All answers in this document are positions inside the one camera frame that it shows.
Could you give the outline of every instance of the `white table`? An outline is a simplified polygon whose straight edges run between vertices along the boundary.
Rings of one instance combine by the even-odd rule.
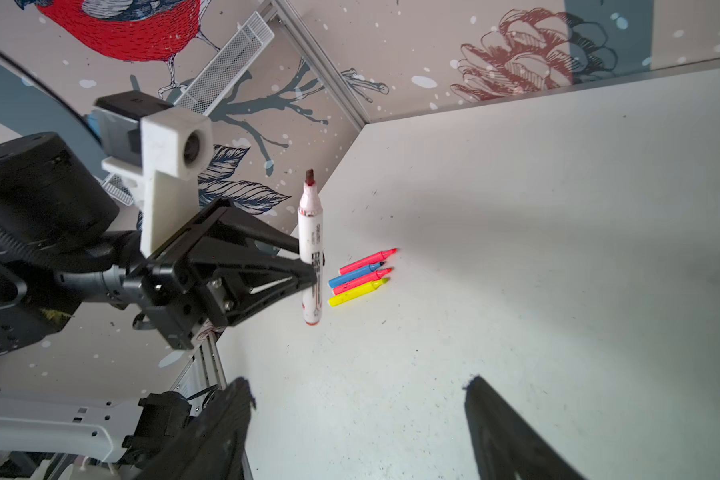
[[[367,126],[326,270],[392,281],[228,329],[256,480],[476,478],[480,374],[588,478],[720,478],[720,69]]]

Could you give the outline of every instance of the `red bird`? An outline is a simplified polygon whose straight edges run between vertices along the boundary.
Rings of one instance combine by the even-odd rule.
[[[168,64],[170,84],[176,83],[173,59],[197,37],[219,48],[200,31],[200,20],[210,0],[15,0],[38,10],[88,48],[126,62],[161,60]]]

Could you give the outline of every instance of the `white spot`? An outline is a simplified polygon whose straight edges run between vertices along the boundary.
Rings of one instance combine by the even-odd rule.
[[[411,82],[421,88],[435,88],[438,86],[438,82],[435,82],[430,77],[422,77],[419,75],[414,75],[413,77],[411,77]]]
[[[251,142],[249,142],[246,138],[238,138],[237,140],[232,140],[232,146],[234,148],[250,148]]]
[[[177,361],[178,359],[180,359],[182,356],[184,356],[184,352],[183,352],[183,351],[180,351],[180,350],[179,350],[179,351],[176,351],[176,352],[171,352],[171,353],[169,353],[168,355],[166,355],[162,360],[160,360],[160,363],[158,363],[157,366],[158,366],[159,368],[161,368],[161,369],[162,369],[162,368],[165,368],[165,367],[167,367],[168,365],[170,365],[171,363],[174,363],[175,361]]]

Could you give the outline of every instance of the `leaf illustration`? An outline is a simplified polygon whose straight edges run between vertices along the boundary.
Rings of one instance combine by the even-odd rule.
[[[290,198],[265,185],[248,180],[233,182],[212,180],[200,186],[200,206],[208,205],[217,197],[227,198],[241,210],[254,215],[263,214]]]
[[[212,180],[224,180],[235,173],[240,160],[246,156],[248,148],[225,147],[213,145],[213,158],[208,168],[197,176],[199,184]]]

